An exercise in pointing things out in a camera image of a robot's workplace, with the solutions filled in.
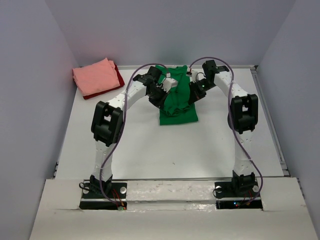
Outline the green t shirt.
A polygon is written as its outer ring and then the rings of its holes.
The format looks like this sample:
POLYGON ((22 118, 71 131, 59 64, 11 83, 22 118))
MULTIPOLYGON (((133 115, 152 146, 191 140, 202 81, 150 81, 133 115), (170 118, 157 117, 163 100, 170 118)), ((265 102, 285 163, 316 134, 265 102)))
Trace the green t shirt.
POLYGON ((169 99, 165 101, 164 108, 159 110, 159 124, 161 126, 183 125, 197 122, 198 115, 194 104, 189 105, 190 96, 190 78, 186 76, 187 66, 177 66, 174 68, 164 68, 156 65, 156 68, 162 71, 159 82, 165 78, 167 72, 170 72, 171 78, 178 81, 178 85, 170 90, 169 99))

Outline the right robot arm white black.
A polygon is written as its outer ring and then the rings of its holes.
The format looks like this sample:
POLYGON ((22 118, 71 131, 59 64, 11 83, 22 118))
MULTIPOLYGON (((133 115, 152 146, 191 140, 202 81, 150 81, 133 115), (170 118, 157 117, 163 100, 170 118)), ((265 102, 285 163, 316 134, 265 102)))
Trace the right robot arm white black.
POLYGON ((213 196, 217 199, 243 198, 253 195, 258 186, 254 173, 254 164, 250 156, 253 131, 258 123, 259 98, 249 94, 235 82, 233 69, 224 63, 216 64, 216 58, 208 57, 202 64, 203 78, 188 67, 186 75, 190 77, 189 104, 203 99, 207 91, 218 87, 227 98, 227 123, 234 136, 234 166, 229 181, 214 184, 213 196))

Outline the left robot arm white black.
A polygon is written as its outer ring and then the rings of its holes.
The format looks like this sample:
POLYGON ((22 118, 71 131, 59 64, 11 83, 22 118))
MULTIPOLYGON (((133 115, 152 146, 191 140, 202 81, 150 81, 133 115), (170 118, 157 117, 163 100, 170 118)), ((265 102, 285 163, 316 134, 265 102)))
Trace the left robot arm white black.
POLYGON ((127 111, 146 96, 152 105, 162 109, 170 91, 178 86, 168 70, 163 73, 153 63, 143 67, 149 67, 147 73, 138 74, 135 70, 124 91, 107 102, 99 101, 95 106, 91 132, 96 152, 89 186, 101 198, 110 200, 112 157, 124 132, 127 111))

